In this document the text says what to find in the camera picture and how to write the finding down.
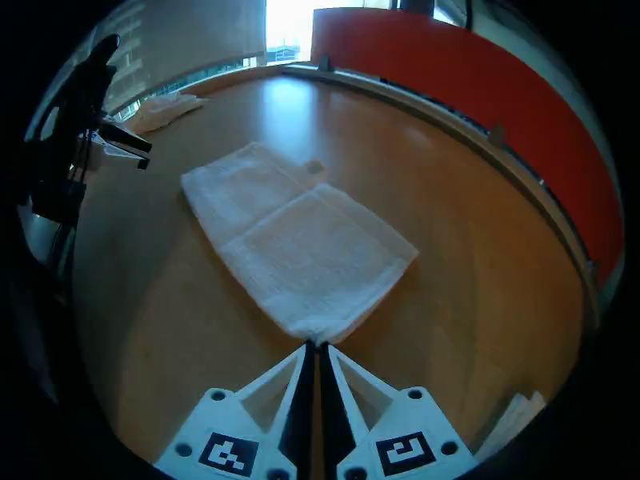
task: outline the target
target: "red wall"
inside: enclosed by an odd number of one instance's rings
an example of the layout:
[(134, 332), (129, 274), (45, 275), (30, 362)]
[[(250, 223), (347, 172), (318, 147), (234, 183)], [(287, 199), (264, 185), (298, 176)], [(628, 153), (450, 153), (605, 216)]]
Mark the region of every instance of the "red wall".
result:
[(622, 218), (598, 149), (562, 97), (531, 68), (471, 32), (379, 9), (314, 12), (311, 61), (384, 77), (452, 106), (506, 141), (574, 221), (602, 285), (623, 249)]

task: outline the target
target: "black cable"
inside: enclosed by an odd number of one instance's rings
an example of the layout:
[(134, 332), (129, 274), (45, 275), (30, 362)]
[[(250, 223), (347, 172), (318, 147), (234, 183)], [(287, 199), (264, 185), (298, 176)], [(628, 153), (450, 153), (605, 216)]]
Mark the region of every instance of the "black cable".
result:
[(466, 23), (465, 28), (471, 32), (474, 28), (474, 6), (472, 0), (466, 0)]
[(82, 174), (80, 175), (80, 183), (84, 183), (86, 170), (89, 168), (89, 156), (91, 154), (91, 139), (94, 137), (94, 133), (89, 134), (89, 139), (86, 142), (85, 152), (84, 152), (84, 165), (82, 166)]
[(70, 177), (71, 181), (74, 180), (75, 174), (78, 171), (78, 165), (80, 164), (80, 161), (82, 159), (82, 152), (84, 151), (85, 145), (86, 145), (86, 135), (87, 135), (87, 130), (85, 130), (85, 133), (82, 136), (82, 142), (80, 143), (80, 147), (78, 148), (78, 152), (76, 153), (74, 158), (74, 169), (71, 172), (71, 177)]

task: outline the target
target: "folded towel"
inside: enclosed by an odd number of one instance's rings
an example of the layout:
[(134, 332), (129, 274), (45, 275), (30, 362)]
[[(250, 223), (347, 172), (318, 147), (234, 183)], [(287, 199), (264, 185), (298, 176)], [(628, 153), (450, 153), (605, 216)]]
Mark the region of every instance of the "folded towel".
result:
[(418, 252), (343, 192), (252, 143), (182, 176), (216, 252), (285, 332), (316, 344), (355, 329)]

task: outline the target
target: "towel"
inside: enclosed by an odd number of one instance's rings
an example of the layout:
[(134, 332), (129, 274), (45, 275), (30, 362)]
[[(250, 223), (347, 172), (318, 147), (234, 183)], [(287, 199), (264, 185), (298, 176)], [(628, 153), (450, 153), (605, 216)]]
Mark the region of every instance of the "towel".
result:
[(182, 176), (206, 236), (285, 332), (317, 345), (352, 332), (418, 252), (347, 194), (259, 143)]

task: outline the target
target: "wooden table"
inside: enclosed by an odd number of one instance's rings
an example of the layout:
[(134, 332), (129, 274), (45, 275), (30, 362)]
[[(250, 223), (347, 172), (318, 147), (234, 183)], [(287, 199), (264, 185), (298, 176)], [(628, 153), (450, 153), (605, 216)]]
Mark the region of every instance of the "wooden table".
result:
[(566, 379), (583, 308), (566, 252), (499, 172), (435, 127), (338, 86), (273, 77), (217, 91), (149, 140), (147, 171), (109, 166), (93, 180), (74, 272), (90, 378), (144, 459), (206, 389), (237, 389), (300, 343), (231, 277), (180, 188), (182, 173), (251, 141), (319, 160), (420, 252), (345, 354), (396, 388), (425, 386), (471, 449), (515, 393), (550, 399)]

